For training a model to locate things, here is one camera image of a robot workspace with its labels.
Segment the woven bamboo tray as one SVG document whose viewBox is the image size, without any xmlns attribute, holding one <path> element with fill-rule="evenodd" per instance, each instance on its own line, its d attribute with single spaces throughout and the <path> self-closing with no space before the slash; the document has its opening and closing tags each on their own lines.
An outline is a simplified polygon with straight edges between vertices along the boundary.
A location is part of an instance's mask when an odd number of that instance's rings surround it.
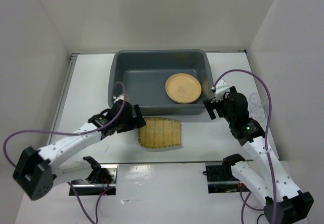
<svg viewBox="0 0 324 224">
<path fill-rule="evenodd" d="M 181 122 L 163 117 L 146 117 L 138 130 L 138 142 L 147 151 L 169 151 L 182 147 Z"/>
</svg>

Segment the tan plate with bear print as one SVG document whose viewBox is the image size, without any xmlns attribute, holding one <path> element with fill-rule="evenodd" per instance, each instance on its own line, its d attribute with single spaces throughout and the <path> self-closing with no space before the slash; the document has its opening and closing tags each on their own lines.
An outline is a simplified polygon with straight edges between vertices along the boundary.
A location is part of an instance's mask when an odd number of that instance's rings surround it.
<svg viewBox="0 0 324 224">
<path fill-rule="evenodd" d="M 165 84 L 168 97 L 178 101 L 195 101 L 202 94 L 201 84 L 194 76 L 177 73 L 170 76 Z"/>
</svg>

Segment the tan plate with square print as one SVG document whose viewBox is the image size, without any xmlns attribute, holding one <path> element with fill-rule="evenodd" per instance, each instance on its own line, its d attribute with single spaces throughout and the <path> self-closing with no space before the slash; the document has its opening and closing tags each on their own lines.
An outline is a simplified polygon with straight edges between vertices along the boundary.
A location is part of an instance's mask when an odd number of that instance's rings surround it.
<svg viewBox="0 0 324 224">
<path fill-rule="evenodd" d="M 197 102 L 199 102 L 199 100 L 195 100 L 195 101 L 178 101 L 178 100 L 173 100 L 172 101 L 174 103 L 177 103 L 177 104 L 196 104 Z"/>
</svg>

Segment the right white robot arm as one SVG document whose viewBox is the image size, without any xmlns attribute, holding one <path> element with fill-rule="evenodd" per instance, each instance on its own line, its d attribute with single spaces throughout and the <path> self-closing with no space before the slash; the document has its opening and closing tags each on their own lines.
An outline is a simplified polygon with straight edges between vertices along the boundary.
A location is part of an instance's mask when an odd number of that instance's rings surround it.
<svg viewBox="0 0 324 224">
<path fill-rule="evenodd" d="M 232 136 L 259 167 L 255 172 L 240 155 L 223 159 L 222 174 L 241 181 L 263 205 L 269 223 L 295 223 L 305 219 L 314 203 L 310 192 L 303 192 L 290 178 L 275 153 L 265 146 L 265 132 L 249 116 L 248 101 L 235 87 L 213 86 L 214 98 L 204 102 L 213 120 L 224 118 Z"/>
</svg>

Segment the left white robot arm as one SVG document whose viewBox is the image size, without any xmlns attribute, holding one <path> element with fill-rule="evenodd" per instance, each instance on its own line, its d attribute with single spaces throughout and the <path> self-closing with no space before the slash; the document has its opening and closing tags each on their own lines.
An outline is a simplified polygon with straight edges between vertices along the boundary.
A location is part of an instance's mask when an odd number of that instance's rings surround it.
<svg viewBox="0 0 324 224">
<path fill-rule="evenodd" d="M 72 135 L 37 150 L 26 148 L 15 167 L 13 179 L 32 201 L 42 198 L 57 185 L 77 179 L 91 184 L 110 184 L 111 174 L 93 157 L 84 156 L 70 164 L 67 160 L 110 135 L 145 125 L 140 106 L 120 99 L 112 108 L 89 118 Z"/>
</svg>

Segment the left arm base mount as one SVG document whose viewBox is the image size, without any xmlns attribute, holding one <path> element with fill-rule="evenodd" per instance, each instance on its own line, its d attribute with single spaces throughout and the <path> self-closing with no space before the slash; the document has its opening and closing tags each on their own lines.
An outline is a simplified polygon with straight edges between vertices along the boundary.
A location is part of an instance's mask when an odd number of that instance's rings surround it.
<svg viewBox="0 0 324 224">
<path fill-rule="evenodd" d="M 79 196 L 99 196 L 104 191 L 105 196 L 116 194 L 118 165 L 102 164 L 101 167 L 107 170 L 108 177 L 98 177 L 93 183 L 85 179 L 72 181 L 71 184 Z"/>
</svg>

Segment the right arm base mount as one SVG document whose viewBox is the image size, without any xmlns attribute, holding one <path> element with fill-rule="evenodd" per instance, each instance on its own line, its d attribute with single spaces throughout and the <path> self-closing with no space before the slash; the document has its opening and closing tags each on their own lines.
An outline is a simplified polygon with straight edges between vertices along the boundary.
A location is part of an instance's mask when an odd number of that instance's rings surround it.
<svg viewBox="0 0 324 224">
<path fill-rule="evenodd" d="M 220 162 L 207 162 L 205 167 L 202 174 L 207 179 L 209 194 L 238 193 L 244 186 L 238 179 L 226 175 Z"/>
</svg>

